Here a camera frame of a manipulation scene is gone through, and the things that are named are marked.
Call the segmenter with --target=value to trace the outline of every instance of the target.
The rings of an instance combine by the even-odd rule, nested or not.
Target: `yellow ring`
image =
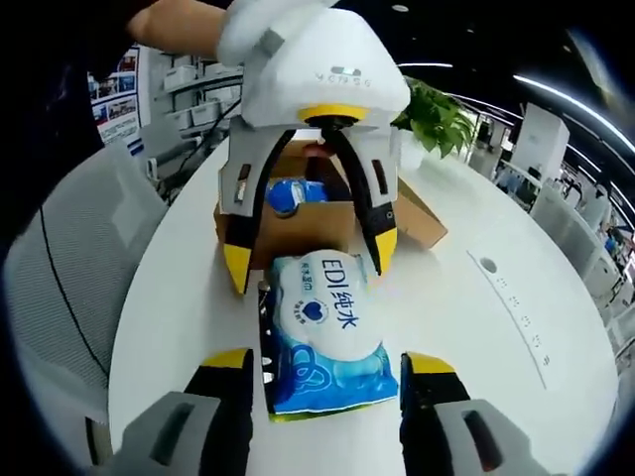
[[[347,116],[361,121],[366,114],[368,114],[368,108],[346,104],[317,104],[298,111],[298,117],[303,122],[318,116]]]

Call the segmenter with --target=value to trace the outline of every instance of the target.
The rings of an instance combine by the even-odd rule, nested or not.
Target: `black cable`
[[[207,132],[207,134],[205,134],[205,137],[202,139],[202,141],[200,141],[200,144],[198,144],[198,145],[196,146],[196,148],[195,148],[195,149],[191,152],[191,154],[189,154],[187,157],[185,157],[185,158],[183,159],[183,161],[181,162],[181,166],[179,167],[179,170],[177,171],[177,174],[178,174],[180,171],[182,171],[182,170],[183,170],[183,167],[185,167],[185,166],[186,166],[186,162],[187,162],[187,161],[188,161],[188,160],[189,160],[189,159],[190,159],[190,158],[191,158],[194,154],[196,154],[196,153],[198,152],[198,150],[199,150],[199,149],[200,149],[203,145],[205,145],[209,139],[211,139],[211,137],[212,137],[212,135],[213,135],[213,133],[214,133],[214,130],[216,129],[216,126],[218,126],[218,124],[220,124],[220,121],[222,121],[222,120],[225,118],[225,116],[226,116],[227,114],[229,114],[231,111],[233,111],[233,110],[236,108],[236,106],[237,106],[238,104],[240,104],[240,99],[238,99],[236,102],[234,102],[234,103],[233,103],[233,104],[229,107],[229,109],[227,109],[225,112],[223,112],[222,114],[220,114],[220,116],[218,116],[218,118],[216,119],[216,122],[214,122],[214,124],[211,126],[211,129],[209,129],[209,131]]]
[[[103,375],[106,377],[106,382],[108,382],[109,381],[108,372],[106,372],[106,369],[103,367],[103,365],[101,365],[101,362],[99,362],[99,359],[97,359],[97,356],[90,348],[90,345],[88,344],[88,341],[86,340],[86,336],[83,335],[83,332],[81,331],[81,327],[79,327],[79,321],[77,320],[77,316],[72,311],[72,307],[70,306],[70,301],[68,300],[68,296],[66,295],[66,292],[64,291],[64,287],[62,286],[62,281],[60,281],[60,276],[58,275],[58,270],[56,269],[56,265],[53,262],[53,255],[51,254],[51,245],[49,244],[49,235],[47,234],[47,225],[44,222],[44,210],[42,209],[42,207],[40,207],[40,222],[42,223],[42,233],[44,234],[44,243],[45,243],[45,246],[47,247],[47,255],[49,256],[49,264],[51,265],[51,271],[53,271],[53,276],[56,279],[56,283],[58,283],[58,289],[60,290],[60,293],[62,294],[63,301],[66,304],[66,308],[68,309],[68,312],[70,313],[70,317],[72,317],[72,321],[75,324],[75,328],[77,329],[77,332],[79,332],[79,336],[81,337],[81,340],[83,341],[83,345],[86,346],[86,350],[88,350],[90,357],[92,358],[92,360],[95,361],[95,364],[97,364],[97,366],[101,369],[101,371],[103,372]]]

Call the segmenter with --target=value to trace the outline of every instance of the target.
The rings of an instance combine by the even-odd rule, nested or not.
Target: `person's arm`
[[[215,58],[225,11],[196,0],[158,0],[128,22],[137,42],[170,53]]]

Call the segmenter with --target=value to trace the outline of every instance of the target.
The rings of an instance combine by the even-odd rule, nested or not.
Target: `person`
[[[610,220],[611,203],[605,184],[597,183],[595,185],[595,194],[588,198],[579,214],[588,223],[593,233],[597,233],[602,225]]]
[[[38,54],[15,62],[22,68],[11,90],[20,101],[11,136],[18,148],[4,171],[11,179],[2,201],[11,207],[3,211],[3,249],[56,184],[103,147],[88,74],[108,76],[134,42],[214,58],[224,18],[223,9],[196,0],[60,0],[15,8],[16,18],[28,19],[21,33]]]

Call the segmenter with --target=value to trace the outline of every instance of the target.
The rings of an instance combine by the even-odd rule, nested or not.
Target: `blue heart logo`
[[[323,318],[321,305],[319,302],[311,301],[302,309],[303,314],[310,320],[320,320]]]

